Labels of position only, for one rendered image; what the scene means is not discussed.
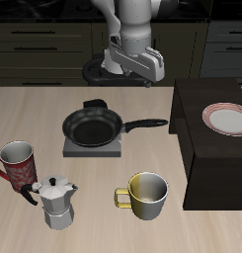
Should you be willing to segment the black frying pan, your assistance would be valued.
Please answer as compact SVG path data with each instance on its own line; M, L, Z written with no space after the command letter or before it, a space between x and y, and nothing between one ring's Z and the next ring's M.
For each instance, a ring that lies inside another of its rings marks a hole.
M130 132L138 127L162 127L168 122L161 119L146 119L124 123L112 110L91 107L76 111L63 122L63 134L73 143L83 147L104 146L117 138L121 132Z

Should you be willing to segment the dark kitchen cupboards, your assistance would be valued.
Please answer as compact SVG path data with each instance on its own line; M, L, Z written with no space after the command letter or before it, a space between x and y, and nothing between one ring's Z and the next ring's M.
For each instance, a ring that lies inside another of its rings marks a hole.
M153 23L159 86L200 75L207 23ZM105 23L0 23L0 86L85 86L82 67L108 47Z

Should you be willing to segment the red patterned mug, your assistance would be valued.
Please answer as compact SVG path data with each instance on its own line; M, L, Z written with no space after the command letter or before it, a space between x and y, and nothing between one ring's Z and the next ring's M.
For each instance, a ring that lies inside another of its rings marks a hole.
M17 193L24 185L38 180L34 149L26 141L13 141L3 146L0 162L5 168L5 171L0 170L0 176L9 181Z

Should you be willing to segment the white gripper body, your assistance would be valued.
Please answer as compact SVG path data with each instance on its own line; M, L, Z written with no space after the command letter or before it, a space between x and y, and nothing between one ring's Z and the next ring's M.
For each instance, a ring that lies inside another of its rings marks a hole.
M118 45L113 43L110 48L110 55L114 62L153 83L165 77L163 56L150 46L145 48L145 52L133 56L124 52Z

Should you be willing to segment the dark wooden shelf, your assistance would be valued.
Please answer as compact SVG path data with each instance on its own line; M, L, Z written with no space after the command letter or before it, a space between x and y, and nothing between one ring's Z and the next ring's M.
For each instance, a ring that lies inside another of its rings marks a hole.
M169 132L178 137L188 181L186 211L242 211L242 137L207 127L202 111L215 103L242 105L233 78L177 79Z

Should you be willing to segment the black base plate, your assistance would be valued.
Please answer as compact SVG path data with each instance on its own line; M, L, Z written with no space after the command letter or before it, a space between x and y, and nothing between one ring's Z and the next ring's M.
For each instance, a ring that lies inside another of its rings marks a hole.
M96 53L93 55L93 58L83 66L82 75L89 86L145 87L146 82L151 82L134 72L131 72L128 77L124 74L113 74L108 72L105 68L101 67L104 58L102 53Z

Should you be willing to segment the black kitchen countertop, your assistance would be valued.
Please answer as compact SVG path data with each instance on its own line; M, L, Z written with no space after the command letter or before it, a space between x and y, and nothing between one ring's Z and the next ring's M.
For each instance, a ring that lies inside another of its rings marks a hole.
M168 17L152 23L242 21L242 0L179 0ZM0 23L105 23L91 0L0 0Z

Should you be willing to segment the grey kitchen drawers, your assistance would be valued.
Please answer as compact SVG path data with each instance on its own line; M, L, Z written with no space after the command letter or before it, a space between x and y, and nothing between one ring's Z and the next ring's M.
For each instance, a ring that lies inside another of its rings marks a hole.
M201 78L235 78L242 85L242 21L210 22Z

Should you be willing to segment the yellow and white mug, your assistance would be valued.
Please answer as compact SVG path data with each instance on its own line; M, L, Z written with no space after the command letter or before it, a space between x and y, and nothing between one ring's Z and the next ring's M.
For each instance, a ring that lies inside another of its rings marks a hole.
M168 190L167 182L160 175L137 173L130 178L126 189L115 190L115 205L121 209L132 209L142 220L152 220L161 212Z

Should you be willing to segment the silver moka pot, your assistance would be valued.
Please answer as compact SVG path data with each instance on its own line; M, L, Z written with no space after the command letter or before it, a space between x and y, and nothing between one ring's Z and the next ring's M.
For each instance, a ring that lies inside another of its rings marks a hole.
M31 196L31 192L38 193L43 204L46 224L55 230L62 230L69 226L74 219L74 209L71 197L78 187L60 175L45 177L40 183L24 185L20 192L23 197L36 206L38 203Z

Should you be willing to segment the red rimmed white plate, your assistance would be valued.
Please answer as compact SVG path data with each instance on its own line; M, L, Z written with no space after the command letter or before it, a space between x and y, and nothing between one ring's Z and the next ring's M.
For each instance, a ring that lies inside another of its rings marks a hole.
M229 136L242 136L242 106L216 103L202 111L202 120L212 130Z

